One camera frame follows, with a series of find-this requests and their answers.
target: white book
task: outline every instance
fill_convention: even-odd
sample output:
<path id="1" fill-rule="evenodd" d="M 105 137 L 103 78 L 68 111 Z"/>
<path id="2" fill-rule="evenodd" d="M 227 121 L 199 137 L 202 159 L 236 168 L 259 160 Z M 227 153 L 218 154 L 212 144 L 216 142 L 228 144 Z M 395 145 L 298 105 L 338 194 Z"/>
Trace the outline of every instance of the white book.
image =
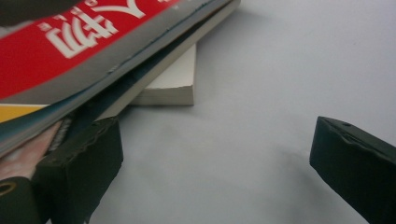
<path id="1" fill-rule="evenodd" d="M 193 105 L 196 45 L 140 92 L 131 105 Z"/>

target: stack of books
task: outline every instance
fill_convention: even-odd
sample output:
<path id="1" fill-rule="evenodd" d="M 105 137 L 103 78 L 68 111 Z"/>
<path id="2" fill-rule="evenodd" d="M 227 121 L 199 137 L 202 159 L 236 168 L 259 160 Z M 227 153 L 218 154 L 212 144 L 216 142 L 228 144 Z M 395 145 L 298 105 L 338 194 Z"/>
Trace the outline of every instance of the stack of books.
<path id="1" fill-rule="evenodd" d="M 87 221 L 121 166 L 117 115 L 127 105 L 193 105 L 195 43 L 239 3 L 0 8 L 0 223 Z"/>

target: yellow stripe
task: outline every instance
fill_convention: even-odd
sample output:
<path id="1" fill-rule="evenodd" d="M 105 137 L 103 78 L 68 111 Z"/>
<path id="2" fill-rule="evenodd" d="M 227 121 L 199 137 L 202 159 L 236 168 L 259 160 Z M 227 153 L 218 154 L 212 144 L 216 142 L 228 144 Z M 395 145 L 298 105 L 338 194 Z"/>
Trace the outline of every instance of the yellow stripe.
<path id="1" fill-rule="evenodd" d="M 0 105 L 0 123 L 35 112 L 44 105 Z"/>

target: gray background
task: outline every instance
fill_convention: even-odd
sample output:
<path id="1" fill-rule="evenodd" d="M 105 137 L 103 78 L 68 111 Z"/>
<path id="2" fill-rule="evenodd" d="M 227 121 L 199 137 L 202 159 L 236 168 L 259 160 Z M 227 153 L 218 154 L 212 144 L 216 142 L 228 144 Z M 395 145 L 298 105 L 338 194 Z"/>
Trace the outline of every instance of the gray background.
<path id="1" fill-rule="evenodd" d="M 318 116 L 396 146 L 394 0 L 245 0 L 198 44 L 196 104 L 132 107 L 91 223 L 367 223 L 309 166 Z"/>

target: book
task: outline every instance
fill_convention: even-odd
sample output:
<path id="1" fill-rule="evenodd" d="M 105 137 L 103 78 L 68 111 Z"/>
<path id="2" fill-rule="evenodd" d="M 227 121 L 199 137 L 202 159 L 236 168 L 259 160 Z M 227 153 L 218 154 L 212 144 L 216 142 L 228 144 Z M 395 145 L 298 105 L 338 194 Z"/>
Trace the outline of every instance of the book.
<path id="1" fill-rule="evenodd" d="M 199 1 L 199 2 L 201 3 L 206 2 L 206 4 L 199 4 L 199 7 L 196 8 L 193 12 L 191 12 L 191 14 L 186 15 L 185 19 L 189 21 L 188 25 L 191 24 L 190 27 L 192 27 L 194 24 L 197 24 L 199 23 L 199 21 L 203 21 L 208 17 L 210 18 L 213 17 L 213 19 L 210 20 L 207 26 L 195 28 L 195 30 L 197 30 L 196 32 L 197 36 L 195 38 L 188 39 L 184 44 L 185 45 L 184 48 L 186 48 L 186 46 L 189 47 L 193 43 L 195 43 L 197 38 L 199 39 L 200 36 L 207 33 L 220 21 L 226 18 L 239 4 L 239 1 L 230 2 L 230 1 L 212 0 L 212 1 Z M 182 34 L 183 33 L 182 31 L 186 26 L 179 26 L 179 24 L 177 24 L 177 26 L 174 29 L 177 30 L 177 33 Z M 185 49 L 179 48 L 174 51 L 183 52 L 184 50 Z M 175 57 L 177 56 L 173 54 L 172 57 L 167 58 L 166 61 L 172 60 Z M 118 71 L 118 73 L 120 72 L 119 69 L 123 71 L 126 69 L 126 67 L 124 67 L 123 64 L 117 67 L 116 70 Z M 108 106 L 107 110 L 103 112 L 101 117 L 99 118 L 105 118 L 106 116 L 109 115 L 111 116 L 114 115 L 115 113 L 117 114 L 118 112 L 120 112 L 126 105 L 128 105 L 132 101 L 133 98 L 131 97 L 135 97 L 141 91 L 139 90 L 139 87 L 144 88 L 146 85 L 150 83 L 152 79 L 158 76 L 158 73 L 152 73 L 152 74 L 150 76 L 143 76 L 143 78 L 139 78 L 139 84 L 134 85 L 132 90 L 128 90 L 128 92 L 122 95 L 122 97 L 119 97 L 116 102 L 113 101 L 114 104 Z M 12 150 L 12 148 L 17 146 L 22 140 L 34 137 L 42 130 L 49 127 L 52 123 L 56 122 L 57 120 L 66 116 L 67 114 L 71 113 L 78 106 L 83 105 L 93 96 L 95 96 L 98 92 L 100 92 L 102 88 L 105 88 L 106 86 L 110 85 L 109 82 L 111 82 L 111 80 L 113 79 L 115 79 L 115 76 L 107 76 L 103 80 L 98 81 L 97 83 L 90 86 L 88 89 L 85 89 L 74 95 L 71 95 L 66 99 L 59 101 L 53 105 L 46 106 L 42 109 L 37 110 L 34 113 L 22 116 L 20 118 L 12 119 L 1 123 L 0 124 L 0 154 L 6 153 L 8 150 Z"/>
<path id="2" fill-rule="evenodd" d="M 137 95 L 130 105 L 193 105 L 196 45 Z"/>
<path id="3" fill-rule="evenodd" d="M 1 120 L 77 92 L 73 105 L 83 104 L 229 2 L 83 1 L 62 14 L 27 21 L 0 39 L 0 115 L 15 115 Z"/>

